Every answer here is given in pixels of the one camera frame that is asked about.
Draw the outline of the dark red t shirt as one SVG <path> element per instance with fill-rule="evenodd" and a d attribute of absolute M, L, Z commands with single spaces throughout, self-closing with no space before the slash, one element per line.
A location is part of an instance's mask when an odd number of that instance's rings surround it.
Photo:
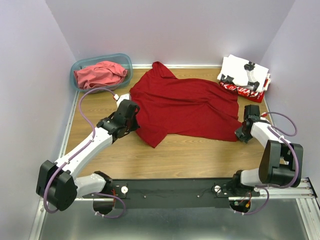
<path fill-rule="evenodd" d="M 237 141 L 238 96 L 214 81 L 179 79 L 157 61 L 129 93 L 140 107 L 136 133 L 153 148 L 169 134 Z"/>

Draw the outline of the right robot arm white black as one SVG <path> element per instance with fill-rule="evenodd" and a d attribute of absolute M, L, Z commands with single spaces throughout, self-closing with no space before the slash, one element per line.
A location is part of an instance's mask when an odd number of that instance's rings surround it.
<path fill-rule="evenodd" d="M 235 131 L 239 141 L 248 143 L 255 138 L 264 147 L 259 168 L 238 170 L 230 182 L 230 191 L 241 196 L 247 190 L 258 187 L 296 188 L 301 181 L 304 149 L 291 143 L 284 136 L 295 136 L 273 126 L 267 119 L 267 112 L 260 113 L 258 105 L 246 105 L 242 126 Z"/>

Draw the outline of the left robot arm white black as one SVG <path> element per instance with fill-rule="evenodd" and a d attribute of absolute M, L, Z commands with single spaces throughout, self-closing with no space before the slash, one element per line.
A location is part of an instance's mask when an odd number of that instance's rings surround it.
<path fill-rule="evenodd" d="M 40 166 L 36 193 L 43 198 L 47 212 L 64 211 L 76 198 L 85 195 L 104 198 L 110 194 L 112 180 L 106 174 L 97 172 L 85 177 L 79 174 L 102 150 L 140 127 L 139 111 L 137 103 L 123 99 L 117 110 L 101 119 L 78 146 L 56 161 L 46 160 Z"/>

